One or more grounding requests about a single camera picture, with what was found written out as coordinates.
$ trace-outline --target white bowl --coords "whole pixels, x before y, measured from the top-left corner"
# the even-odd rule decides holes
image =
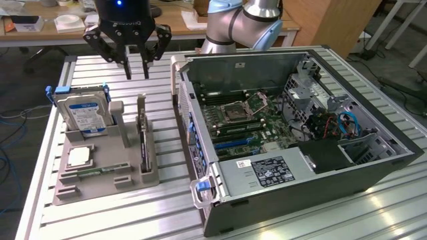
[[[65,26],[72,26],[80,21],[80,17],[76,15],[61,15],[56,18],[56,21],[59,24],[63,24]]]

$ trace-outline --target red cable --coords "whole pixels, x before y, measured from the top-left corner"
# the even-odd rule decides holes
[[[328,117],[327,122],[326,122],[323,138],[327,137],[327,132],[328,132],[328,126],[330,126],[330,121],[331,121],[331,119],[334,119],[332,116]]]

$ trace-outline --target wooden desk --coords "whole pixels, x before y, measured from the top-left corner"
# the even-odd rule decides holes
[[[192,11],[192,5],[190,3],[166,3],[155,0],[152,0],[151,3],[162,8],[163,14],[155,18],[155,22],[171,26],[172,40],[206,38],[206,30],[190,30],[186,27],[182,11]],[[57,33],[56,31],[53,19],[59,16],[59,12],[67,11],[67,7],[43,7],[39,2],[27,2],[25,9],[35,16],[41,16],[48,20],[44,23],[43,30],[40,32],[17,32],[16,30],[7,32],[4,35],[0,35],[0,47],[55,46],[87,43],[83,40],[83,31],[68,33]],[[300,26],[291,20],[287,13],[282,19],[283,32],[280,35],[286,36],[283,45],[291,46]],[[4,24],[8,24],[11,18],[5,17],[1,21],[4,21]],[[151,36],[148,40],[156,41],[158,37]]]

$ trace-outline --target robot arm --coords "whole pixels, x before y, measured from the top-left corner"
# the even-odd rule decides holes
[[[211,0],[203,54],[236,51],[236,42],[266,51],[282,31],[282,0]]]
[[[126,45],[136,45],[140,52],[144,77],[148,79],[148,67],[163,56],[172,34],[168,25],[159,25],[152,18],[148,0],[95,0],[99,14],[98,25],[88,28],[83,39],[107,62],[123,65],[126,77],[131,79],[131,68],[126,54]],[[156,31],[158,43],[148,49],[146,42]],[[100,37],[102,32],[112,39],[112,48]]]

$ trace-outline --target aluminum table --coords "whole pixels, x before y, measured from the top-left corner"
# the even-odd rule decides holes
[[[427,149],[427,129],[331,50],[315,46],[312,49],[419,147]],[[160,185],[53,206],[65,124],[56,108],[52,108],[16,239],[206,239],[202,218],[192,203],[190,176],[171,101],[170,58],[186,53],[194,52],[167,52],[163,60],[156,61],[150,68],[148,80],[144,79],[142,58],[136,54],[130,56],[132,80],[127,80],[124,70],[115,63],[107,63],[100,56],[65,59],[59,85],[84,87],[107,82],[112,99],[124,102],[126,121],[134,121],[138,94],[146,93],[147,116],[154,122]],[[327,77],[322,81],[335,94],[343,91]],[[208,240],[400,237],[427,237],[426,154],[366,192]]]

